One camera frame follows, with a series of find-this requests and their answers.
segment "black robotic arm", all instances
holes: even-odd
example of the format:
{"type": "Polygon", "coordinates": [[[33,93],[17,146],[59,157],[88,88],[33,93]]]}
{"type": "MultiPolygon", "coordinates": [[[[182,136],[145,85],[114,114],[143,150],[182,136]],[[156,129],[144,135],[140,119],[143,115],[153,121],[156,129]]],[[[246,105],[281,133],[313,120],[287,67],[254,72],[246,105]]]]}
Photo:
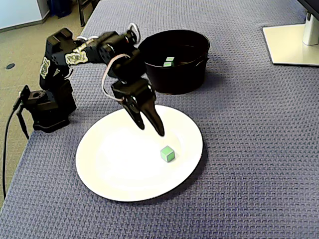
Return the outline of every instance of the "black robotic arm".
{"type": "Polygon", "coordinates": [[[114,96],[139,128],[145,128],[142,112],[157,133],[164,136],[162,121],[155,110],[155,91],[141,77],[146,69],[142,53],[134,47],[139,40],[134,27],[139,34],[138,28],[130,24],[122,35],[112,31],[99,37],[73,40],[72,33],[64,28],[48,37],[40,67],[40,86],[43,90],[30,92],[25,86],[20,95],[21,107],[31,112],[35,130],[52,132],[69,124],[68,116],[76,109],[72,87],[67,79],[69,66],[85,63],[108,65],[113,59],[108,75],[117,78],[112,85],[114,96]],[[120,54],[128,57],[114,61],[120,54]]]}

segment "sticker on robot arm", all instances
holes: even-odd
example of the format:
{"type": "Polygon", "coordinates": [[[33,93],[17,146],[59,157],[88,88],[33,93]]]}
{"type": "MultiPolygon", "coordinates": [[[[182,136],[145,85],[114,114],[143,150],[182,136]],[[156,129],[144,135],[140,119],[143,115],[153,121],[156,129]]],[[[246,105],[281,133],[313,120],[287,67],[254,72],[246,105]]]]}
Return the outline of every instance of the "sticker on robot arm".
{"type": "Polygon", "coordinates": [[[68,65],[77,65],[79,63],[85,63],[88,62],[89,59],[86,56],[85,51],[81,52],[74,52],[74,53],[69,53],[65,54],[65,63],[68,65]]]}
{"type": "Polygon", "coordinates": [[[49,72],[49,67],[51,65],[50,60],[48,60],[46,57],[43,58],[43,62],[40,66],[40,75],[42,76],[42,78],[45,79],[46,75],[49,72]]]}
{"type": "Polygon", "coordinates": [[[88,40],[87,42],[83,43],[79,47],[73,50],[73,53],[65,54],[65,63],[68,65],[77,65],[79,63],[88,62],[89,59],[86,55],[86,52],[83,51],[88,44],[90,44],[93,39],[88,40]]]}

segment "white monitor base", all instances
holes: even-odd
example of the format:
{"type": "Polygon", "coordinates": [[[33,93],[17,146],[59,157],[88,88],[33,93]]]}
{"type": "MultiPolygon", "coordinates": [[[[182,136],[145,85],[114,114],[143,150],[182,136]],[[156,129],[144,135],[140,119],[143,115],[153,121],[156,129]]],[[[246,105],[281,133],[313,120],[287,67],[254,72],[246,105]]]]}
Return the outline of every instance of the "white monitor base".
{"type": "Polygon", "coordinates": [[[305,24],[263,28],[274,64],[319,66],[319,45],[303,44],[305,24]]]}

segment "table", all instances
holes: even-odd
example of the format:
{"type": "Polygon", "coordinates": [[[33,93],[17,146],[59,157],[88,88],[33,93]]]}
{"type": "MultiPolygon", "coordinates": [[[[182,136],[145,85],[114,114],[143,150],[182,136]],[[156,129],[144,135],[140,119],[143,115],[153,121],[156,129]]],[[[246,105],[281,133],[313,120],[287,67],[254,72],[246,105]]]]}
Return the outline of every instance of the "table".
{"type": "Polygon", "coordinates": [[[262,32],[304,19],[297,0],[101,1],[86,37],[123,32],[130,22],[143,39],[169,29],[208,37],[203,86],[157,94],[157,104],[199,126],[200,165],[178,188],[145,202],[109,201],[86,188],[77,146],[121,107],[100,90],[105,66],[78,66],[71,124],[31,135],[0,214],[0,238],[318,238],[319,69],[272,65],[262,32]]]}

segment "small cube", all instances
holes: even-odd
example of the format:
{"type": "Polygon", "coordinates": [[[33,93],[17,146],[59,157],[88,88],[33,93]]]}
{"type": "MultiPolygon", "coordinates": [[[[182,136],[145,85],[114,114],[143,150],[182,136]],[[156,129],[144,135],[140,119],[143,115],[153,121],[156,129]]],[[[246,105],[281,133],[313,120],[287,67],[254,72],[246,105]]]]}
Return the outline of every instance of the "small cube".
{"type": "Polygon", "coordinates": [[[175,159],[175,152],[171,147],[166,146],[160,151],[160,156],[168,163],[175,159]]]}
{"type": "Polygon", "coordinates": [[[174,57],[173,56],[168,56],[167,58],[166,58],[166,61],[173,61],[174,60],[174,57]]]}
{"type": "Polygon", "coordinates": [[[169,67],[169,66],[171,66],[171,62],[165,62],[163,66],[164,67],[169,67]]]}

